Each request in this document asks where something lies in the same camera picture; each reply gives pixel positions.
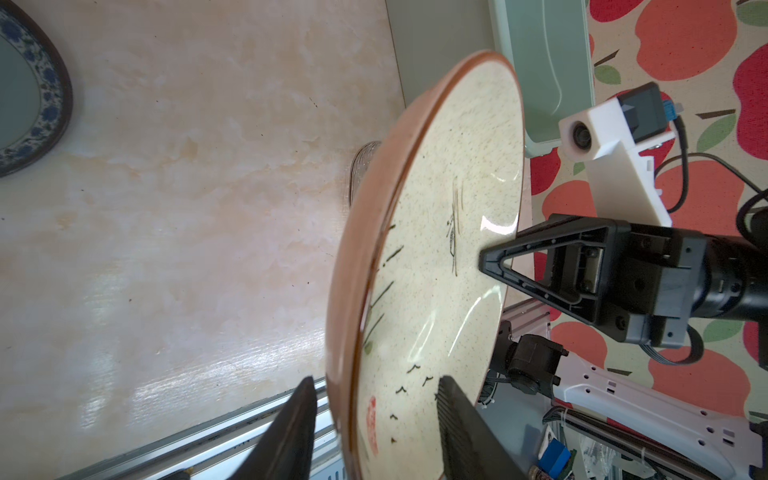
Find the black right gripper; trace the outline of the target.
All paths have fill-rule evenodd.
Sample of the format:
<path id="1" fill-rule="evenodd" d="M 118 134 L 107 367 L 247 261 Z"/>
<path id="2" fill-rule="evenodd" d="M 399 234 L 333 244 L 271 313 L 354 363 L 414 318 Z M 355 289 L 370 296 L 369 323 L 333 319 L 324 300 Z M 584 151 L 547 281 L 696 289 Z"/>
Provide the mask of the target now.
<path id="1" fill-rule="evenodd" d="M 693 318 L 767 323 L 767 255 L 739 237 L 556 214 L 478 267 L 617 342 L 679 348 Z"/>

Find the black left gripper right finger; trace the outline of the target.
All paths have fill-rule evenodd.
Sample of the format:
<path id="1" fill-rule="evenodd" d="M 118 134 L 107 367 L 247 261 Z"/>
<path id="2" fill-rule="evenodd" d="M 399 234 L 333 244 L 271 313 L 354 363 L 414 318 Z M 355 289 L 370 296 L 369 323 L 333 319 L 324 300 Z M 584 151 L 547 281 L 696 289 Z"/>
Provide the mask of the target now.
<path id="1" fill-rule="evenodd" d="M 436 407 L 446 479 L 528 478 L 451 376 L 439 379 Z"/>

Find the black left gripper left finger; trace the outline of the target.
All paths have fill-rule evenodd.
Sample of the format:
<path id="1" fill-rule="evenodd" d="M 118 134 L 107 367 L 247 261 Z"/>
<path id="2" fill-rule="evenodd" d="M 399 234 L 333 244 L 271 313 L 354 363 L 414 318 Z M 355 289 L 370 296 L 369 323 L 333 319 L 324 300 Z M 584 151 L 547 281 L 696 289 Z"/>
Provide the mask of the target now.
<path id="1" fill-rule="evenodd" d="M 316 388 L 308 376 L 230 479 L 309 479 L 316 416 Z"/>

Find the cream plate brown rim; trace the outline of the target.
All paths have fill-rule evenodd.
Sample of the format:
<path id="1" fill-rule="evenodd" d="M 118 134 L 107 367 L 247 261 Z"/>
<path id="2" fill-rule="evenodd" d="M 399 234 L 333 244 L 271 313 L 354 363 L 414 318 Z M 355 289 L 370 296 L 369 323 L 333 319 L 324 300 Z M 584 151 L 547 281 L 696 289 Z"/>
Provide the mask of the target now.
<path id="1" fill-rule="evenodd" d="M 485 382 L 506 287 L 481 252 L 517 232 L 522 93 L 480 51 L 402 113 L 352 200 L 326 315 L 327 395 L 351 479 L 443 474 L 436 395 Z"/>

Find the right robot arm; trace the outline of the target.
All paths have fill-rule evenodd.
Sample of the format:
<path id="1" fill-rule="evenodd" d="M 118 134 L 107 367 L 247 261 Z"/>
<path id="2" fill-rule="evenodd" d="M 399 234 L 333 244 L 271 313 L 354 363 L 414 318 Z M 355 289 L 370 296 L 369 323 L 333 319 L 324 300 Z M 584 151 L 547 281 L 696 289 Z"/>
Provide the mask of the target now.
<path id="1" fill-rule="evenodd" d="M 650 357 L 690 342 L 693 317 L 754 323 L 767 362 L 767 240 L 718 237 L 626 221 L 556 215 L 487 247 L 480 271 Z M 690 460 L 699 475 L 763 479 L 767 426 L 632 385 L 543 336 L 498 333 L 490 368 L 529 395 L 616 421 Z"/>

